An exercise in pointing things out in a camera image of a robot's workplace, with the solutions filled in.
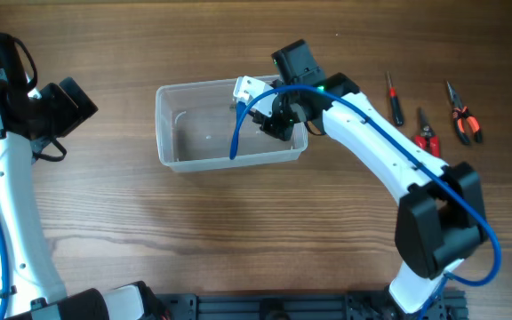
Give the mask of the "clear plastic container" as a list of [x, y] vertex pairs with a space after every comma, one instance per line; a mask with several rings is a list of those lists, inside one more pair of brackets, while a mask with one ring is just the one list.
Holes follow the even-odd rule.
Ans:
[[296, 124], [290, 140], [277, 140], [250, 117], [242, 125], [235, 159], [229, 158], [236, 127], [235, 79], [173, 84], [156, 92], [156, 143], [160, 162], [175, 172], [200, 172], [293, 161], [308, 147]]

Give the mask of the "black red handled screwdriver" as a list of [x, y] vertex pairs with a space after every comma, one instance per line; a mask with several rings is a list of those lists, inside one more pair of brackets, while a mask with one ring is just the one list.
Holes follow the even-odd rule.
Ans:
[[401, 109], [400, 101], [397, 96], [396, 88], [393, 85], [390, 73], [386, 72], [386, 79], [388, 85], [389, 104], [392, 113], [392, 120], [395, 126], [400, 127], [404, 125], [404, 115]]

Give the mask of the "red handled snips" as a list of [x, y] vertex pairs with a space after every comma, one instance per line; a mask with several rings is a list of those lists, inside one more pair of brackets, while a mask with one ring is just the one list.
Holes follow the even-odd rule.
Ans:
[[429, 152], [432, 156], [440, 157], [439, 138], [430, 126], [422, 108], [418, 108], [418, 118], [420, 122], [420, 133], [414, 137], [414, 143], [419, 148]]

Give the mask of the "orange black needle-nose pliers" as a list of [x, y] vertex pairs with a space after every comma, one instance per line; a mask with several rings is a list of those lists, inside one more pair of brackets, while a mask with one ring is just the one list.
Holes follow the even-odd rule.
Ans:
[[459, 94], [455, 91], [450, 82], [446, 82], [449, 101], [452, 105], [452, 123], [456, 135], [463, 145], [470, 145], [471, 139], [465, 130], [465, 124], [469, 125], [471, 135], [476, 143], [483, 143], [483, 131], [477, 119], [469, 111], [469, 108], [462, 102]]

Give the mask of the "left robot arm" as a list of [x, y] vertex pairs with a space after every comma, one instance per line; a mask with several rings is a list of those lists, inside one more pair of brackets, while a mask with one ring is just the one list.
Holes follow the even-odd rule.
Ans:
[[68, 294], [37, 208], [33, 164], [62, 161], [66, 137], [97, 107], [72, 78], [44, 88], [24, 43], [0, 33], [0, 319], [169, 319], [138, 281]]

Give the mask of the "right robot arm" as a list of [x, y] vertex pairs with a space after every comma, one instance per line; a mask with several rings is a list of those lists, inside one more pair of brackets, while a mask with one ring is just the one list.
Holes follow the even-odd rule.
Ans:
[[280, 73], [273, 83], [238, 79], [236, 122], [251, 116], [279, 140], [288, 140], [296, 124], [313, 124], [381, 181], [398, 205], [395, 245], [403, 263], [388, 293], [404, 315], [423, 318], [450, 280], [483, 286], [496, 277], [500, 243], [469, 164], [450, 166], [406, 138], [349, 77], [326, 76], [304, 40], [272, 60]]

